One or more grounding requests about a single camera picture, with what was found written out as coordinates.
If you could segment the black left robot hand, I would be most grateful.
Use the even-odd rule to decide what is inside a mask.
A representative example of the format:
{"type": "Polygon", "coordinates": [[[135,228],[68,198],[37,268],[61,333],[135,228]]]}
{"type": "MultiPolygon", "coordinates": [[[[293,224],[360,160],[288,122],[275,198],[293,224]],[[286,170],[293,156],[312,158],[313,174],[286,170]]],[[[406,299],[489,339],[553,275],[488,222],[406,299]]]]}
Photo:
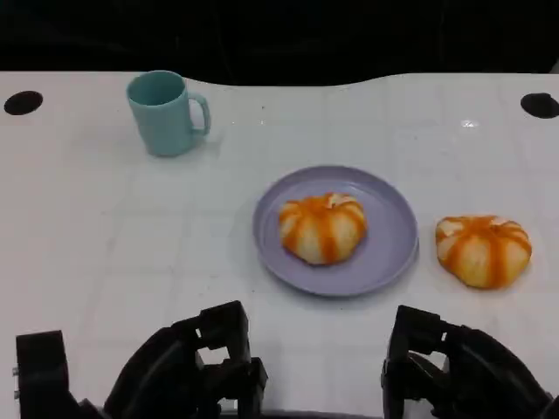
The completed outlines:
{"type": "Polygon", "coordinates": [[[154,333],[121,370],[103,410],[111,418],[218,418],[222,400],[259,418],[267,382],[238,300],[154,333]]]}

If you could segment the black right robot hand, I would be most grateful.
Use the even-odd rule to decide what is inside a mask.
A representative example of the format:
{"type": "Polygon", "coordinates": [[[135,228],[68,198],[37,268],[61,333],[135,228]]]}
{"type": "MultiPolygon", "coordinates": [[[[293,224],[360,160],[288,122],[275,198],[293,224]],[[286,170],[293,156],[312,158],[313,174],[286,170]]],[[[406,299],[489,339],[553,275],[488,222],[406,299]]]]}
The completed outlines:
{"type": "Polygon", "coordinates": [[[381,377],[383,414],[426,400],[437,418],[556,418],[558,400],[489,334],[399,306],[381,377]]]}

